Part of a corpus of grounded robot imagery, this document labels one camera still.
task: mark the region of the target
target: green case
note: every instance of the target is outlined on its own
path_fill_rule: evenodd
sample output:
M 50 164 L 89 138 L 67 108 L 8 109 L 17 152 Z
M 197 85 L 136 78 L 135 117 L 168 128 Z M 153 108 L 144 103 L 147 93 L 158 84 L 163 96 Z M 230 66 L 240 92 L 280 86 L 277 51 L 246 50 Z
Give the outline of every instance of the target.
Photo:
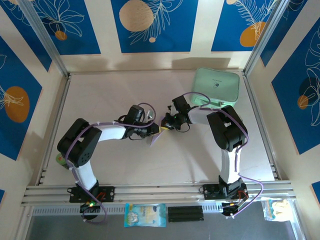
M 240 77 L 236 73 L 199 67 L 195 72 L 192 91 L 203 93 L 210 98 L 211 104 L 206 107 L 223 108 L 236 104 L 239 84 Z M 198 106 L 208 103 L 207 98 L 198 94 L 192 94 L 190 100 Z

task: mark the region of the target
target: aluminum frame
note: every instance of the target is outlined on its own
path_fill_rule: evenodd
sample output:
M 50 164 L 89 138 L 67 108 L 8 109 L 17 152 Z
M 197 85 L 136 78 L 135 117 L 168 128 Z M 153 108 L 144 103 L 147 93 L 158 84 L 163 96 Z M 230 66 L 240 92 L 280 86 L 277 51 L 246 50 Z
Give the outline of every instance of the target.
M 41 161 L 41 166 L 40 166 L 37 178 L 36 178 L 35 185 L 42 184 L 42 178 L 44 178 L 45 172 L 47 171 L 47 167 L 49 164 L 49 158 L 50 158 L 53 146 L 54 146 L 59 122 L 60 122 L 62 111 L 64 109 L 64 105 L 66 102 L 66 98 L 67 98 L 67 94 L 68 94 L 68 90 L 69 90 L 69 86 L 70 86 L 70 80 L 71 80 L 71 76 L 66 79 L 62 94 L 61 94 L 61 96 L 59 96 L 60 99 L 59 99 L 58 107 L 57 107 L 56 114 L 54 117 L 53 126 L 52 126 L 52 129 L 50 132 L 49 141 L 48 141 L 48 144 L 47 144 L 45 151 L 44 151 L 44 155 L 43 155 L 43 158 Z
M 114 185 L 114 202 L 119 203 L 221 203 L 221 200 L 205 200 L 200 192 L 203 184 L 217 184 L 217 182 L 181 183 L 181 184 L 146 184 L 146 185 Z M 290 181 L 263 181 L 264 191 L 260 197 L 296 199 Z M 261 186 L 255 182 L 246 182 L 250 198 L 256 196 Z M 40 185 L 28 186 L 25 190 L 22 206 L 58 206 L 79 205 L 69 203 L 68 188 L 74 185 Z
M 52 61 L 57 65 L 61 74 L 67 78 L 69 76 L 67 68 L 32 3 L 29 0 L 16 0 L 16 2 Z
M 288 4 L 291 0 L 278 0 L 274 10 L 272 11 L 265 27 L 262 30 L 260 37 L 258 38 L 251 55 L 246 62 L 246 65 L 243 68 L 243 72 L 248 76 L 253 70 L 257 60 L 260 58 L 260 55 L 268 43 L 272 33 L 274 32 L 280 18 L 282 17 L 284 11 L 286 10 Z

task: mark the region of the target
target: wire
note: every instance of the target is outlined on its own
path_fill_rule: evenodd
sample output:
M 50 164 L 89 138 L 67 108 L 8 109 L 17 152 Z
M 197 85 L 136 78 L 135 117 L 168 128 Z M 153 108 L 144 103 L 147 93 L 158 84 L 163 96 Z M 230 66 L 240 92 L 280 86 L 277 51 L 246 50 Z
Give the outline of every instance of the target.
M 189 92 L 186 92 L 186 93 L 182 94 L 181 96 L 185 96 L 185 95 L 188 95 L 188 94 L 198 94 L 198 95 L 204 96 L 206 99 L 208 99 L 208 103 L 202 104 L 202 105 L 200 105 L 200 107 L 204 107 L 204 106 L 207 106 L 207 105 L 211 104 L 210 98 L 207 95 L 205 95 L 205 94 L 203 94 L 201 92 L 198 92 L 198 91 L 189 91 Z
M 247 198 L 249 197 L 248 194 L 246 192 L 242 191 L 242 190 L 238 191 L 238 193 L 243 193 Z
M 155 119 L 156 119 L 156 110 L 155 108 L 150 105 L 149 103 L 147 102 L 141 102 L 138 104 L 138 106 L 140 105 L 147 105 L 149 106 L 153 112 L 154 112 L 154 118 L 153 120 L 150 121 L 150 123 L 148 123 L 147 125 L 143 125 L 143 126 L 139 126 L 139 125 L 132 125 L 132 124 L 124 124 L 124 123 L 119 123 L 119 122 L 102 122 L 102 123 L 93 123 L 89 126 L 87 126 L 86 128 L 84 128 L 79 134 L 78 136 L 74 139 L 74 141 L 71 143 L 69 149 L 66 151 L 66 154 L 65 154 L 65 161 L 66 161 L 66 164 L 68 165 L 69 169 L 71 170 L 72 174 L 73 174 L 73 177 L 75 178 L 75 182 L 76 184 L 79 185 L 80 188 L 82 188 L 96 203 L 98 203 L 100 205 L 100 207 L 102 208 L 102 210 L 104 211 L 104 218 L 103 220 L 101 221 L 98 221 L 98 222 L 94 222 L 94 221 L 89 221 L 87 219 L 84 218 L 84 214 L 82 215 L 82 218 L 83 218 L 83 221 L 84 222 L 87 222 L 87 223 L 90 223 L 90 224 L 101 224 L 101 223 L 104 223 L 107 219 L 107 209 L 104 207 L 104 205 L 102 204 L 102 202 L 100 202 L 94 195 L 91 194 L 91 192 L 89 192 L 85 186 L 83 186 L 83 184 L 81 183 L 78 175 L 77 175 L 77 172 L 75 170 L 75 166 L 74 164 L 68 159 L 69 158 L 69 154 L 71 152 L 71 150 L 74 148 L 74 146 L 76 145 L 77 141 L 83 136 L 83 134 L 88 131 L 90 128 L 92 127 L 97 127 L 97 126 L 112 126 L 112 125 L 116 125 L 116 126 L 123 126 L 123 127 L 133 127 L 133 128 L 147 128 L 147 127 L 150 127 L 152 124 L 154 124 L 155 122 Z
M 122 116 L 120 116 L 120 117 L 118 118 L 118 122 L 122 122 L 122 119 L 123 119 L 125 116 L 127 116 L 127 115 L 122 115 Z
M 143 140 L 143 138 L 131 138 L 131 136 L 129 137 L 129 139 L 131 140 L 131 141 L 140 141 L 140 140 Z
M 190 124 L 189 123 L 187 123 L 188 124 L 188 130 L 185 130 L 185 131 L 179 131 L 178 129 L 175 129 L 178 133 L 186 133 L 186 132 L 188 132 L 189 130 L 190 130 Z
M 261 186 L 261 190 L 259 191 L 259 193 L 250 201 L 248 202 L 248 204 L 246 204 L 243 208 L 241 208 L 238 212 L 236 212 L 232 217 L 235 217 L 237 216 L 238 214 L 240 214 L 243 210 L 245 210 L 247 207 L 249 207 L 260 195 L 261 193 L 264 191 L 264 185 L 262 184 L 262 182 L 258 181 L 258 180 L 254 180 L 252 178 L 249 178 L 249 177 L 246 177 L 246 176 L 242 176 L 240 174 L 238 174 L 241 178 L 243 179 L 247 179 L 249 181 L 253 181 L 257 184 L 260 184 Z

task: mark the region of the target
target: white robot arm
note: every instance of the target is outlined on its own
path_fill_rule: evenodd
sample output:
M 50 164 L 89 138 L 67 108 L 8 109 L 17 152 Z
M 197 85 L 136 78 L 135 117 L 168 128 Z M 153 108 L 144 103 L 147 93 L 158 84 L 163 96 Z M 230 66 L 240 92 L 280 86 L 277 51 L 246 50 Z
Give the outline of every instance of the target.
M 221 148 L 222 168 L 219 184 L 203 185 L 206 200 L 234 199 L 247 187 L 239 176 L 241 147 L 246 143 L 248 131 L 232 106 L 221 109 L 191 107 L 185 97 L 172 100 L 161 121 L 161 127 L 180 131 L 182 124 L 209 125 L 214 140 Z
M 142 107 L 133 105 L 127 115 L 123 115 L 115 121 L 115 123 L 117 122 L 126 126 L 109 124 L 89 128 L 83 136 L 76 141 L 76 144 L 72 147 L 68 155 L 68 160 L 74 165 L 76 180 L 88 191 L 97 188 L 99 183 L 90 163 L 96 145 L 106 140 L 131 138 L 133 134 L 145 138 L 159 133 L 159 126 L 155 123 L 151 124 L 148 121 L 151 120 L 152 115 L 152 111 L 145 114 Z M 80 132 L 88 126 L 89 123 L 82 118 L 77 119 L 73 123 L 57 145 L 57 149 L 63 157 L 65 157 Z

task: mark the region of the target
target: metal grate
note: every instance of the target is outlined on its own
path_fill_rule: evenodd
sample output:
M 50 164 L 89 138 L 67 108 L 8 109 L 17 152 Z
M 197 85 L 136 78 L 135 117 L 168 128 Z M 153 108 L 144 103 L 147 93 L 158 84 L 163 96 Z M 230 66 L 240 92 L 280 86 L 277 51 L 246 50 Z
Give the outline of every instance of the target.
M 222 204 L 220 202 L 212 202 L 212 203 L 203 203 L 202 209 L 203 213 L 220 213 L 223 211 Z M 181 204 L 167 204 L 167 212 L 168 207 L 177 207 L 181 206 Z M 125 214 L 125 205 L 112 205 L 106 206 L 107 213 L 109 215 L 123 215 Z M 38 206 L 33 209 L 33 216 L 77 216 L 81 215 L 80 206 Z M 103 215 L 104 211 L 100 209 L 95 212 L 86 213 L 86 215 Z

